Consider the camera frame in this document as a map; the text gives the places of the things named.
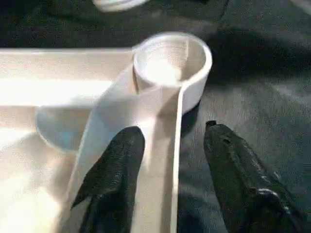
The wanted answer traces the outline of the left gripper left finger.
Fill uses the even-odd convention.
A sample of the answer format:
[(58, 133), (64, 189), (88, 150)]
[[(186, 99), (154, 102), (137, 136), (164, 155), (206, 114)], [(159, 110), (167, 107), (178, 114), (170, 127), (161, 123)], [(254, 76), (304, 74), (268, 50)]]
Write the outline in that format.
[(127, 127), (111, 140), (86, 174), (72, 207), (86, 199), (79, 232), (128, 233), (131, 231), (137, 178), (145, 137), (137, 126)]

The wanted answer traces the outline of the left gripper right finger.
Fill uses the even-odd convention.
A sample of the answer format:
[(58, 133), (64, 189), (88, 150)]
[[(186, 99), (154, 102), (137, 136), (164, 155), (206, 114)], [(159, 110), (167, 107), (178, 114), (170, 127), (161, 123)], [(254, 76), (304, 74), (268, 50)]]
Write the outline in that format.
[(207, 121), (204, 151), (228, 232), (307, 232), (306, 216), (292, 194), (243, 138)]

